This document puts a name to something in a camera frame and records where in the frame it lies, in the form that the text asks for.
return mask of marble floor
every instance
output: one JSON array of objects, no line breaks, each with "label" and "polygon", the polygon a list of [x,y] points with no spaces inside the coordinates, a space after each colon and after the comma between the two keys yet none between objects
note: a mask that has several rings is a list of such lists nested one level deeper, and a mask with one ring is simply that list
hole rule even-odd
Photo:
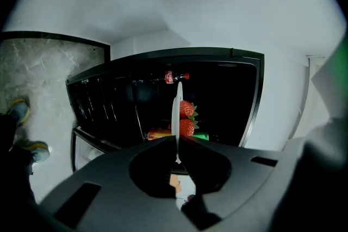
[{"label": "marble floor", "polygon": [[102,63],[104,49],[81,43],[50,39],[0,43],[0,112],[5,113],[13,99],[28,98],[30,116],[15,140],[45,141],[51,151],[30,176],[38,203],[72,174],[70,140],[75,118],[65,80]]}]

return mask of soda bottle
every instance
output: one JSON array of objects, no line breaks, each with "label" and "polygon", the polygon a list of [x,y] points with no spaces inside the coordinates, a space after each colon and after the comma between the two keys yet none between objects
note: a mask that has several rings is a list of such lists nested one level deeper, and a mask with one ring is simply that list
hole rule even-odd
[{"label": "soda bottle", "polygon": [[134,83],[144,83],[146,81],[152,81],[153,83],[160,82],[164,80],[167,84],[173,84],[174,81],[177,80],[183,80],[183,79],[189,79],[190,74],[189,73],[174,73],[172,70],[167,70],[164,72],[164,74],[160,77],[155,77],[154,74],[149,74],[144,77],[138,77],[136,80],[134,80]]}]

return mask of bottle label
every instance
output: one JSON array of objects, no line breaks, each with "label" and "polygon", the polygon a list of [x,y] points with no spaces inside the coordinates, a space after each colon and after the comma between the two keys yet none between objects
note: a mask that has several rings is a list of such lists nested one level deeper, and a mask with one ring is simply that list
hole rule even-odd
[{"label": "bottle label", "polygon": [[164,80],[168,84],[174,83],[173,71],[166,71],[164,74]]}]

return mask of strawberry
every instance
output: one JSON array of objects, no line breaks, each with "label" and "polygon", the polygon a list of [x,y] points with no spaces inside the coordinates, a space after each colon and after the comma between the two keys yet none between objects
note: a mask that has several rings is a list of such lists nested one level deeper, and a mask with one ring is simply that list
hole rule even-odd
[{"label": "strawberry", "polygon": [[180,118],[186,118],[188,116],[192,116],[196,110],[196,106],[193,103],[189,103],[188,101],[180,102]]},{"label": "strawberry", "polygon": [[195,124],[191,119],[181,119],[179,122],[179,134],[192,136],[195,132]]}]

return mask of person's foot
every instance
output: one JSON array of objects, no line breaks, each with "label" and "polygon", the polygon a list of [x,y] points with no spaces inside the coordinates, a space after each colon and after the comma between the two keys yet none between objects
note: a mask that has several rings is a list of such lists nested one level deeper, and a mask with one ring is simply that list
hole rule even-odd
[{"label": "person's foot", "polygon": [[18,127],[29,116],[29,106],[27,105],[26,100],[14,100],[6,114],[12,117],[12,119],[16,122],[16,127]]},{"label": "person's foot", "polygon": [[48,145],[41,141],[29,141],[26,145],[18,145],[18,147],[28,150],[33,155],[33,163],[42,162],[48,159]]}]

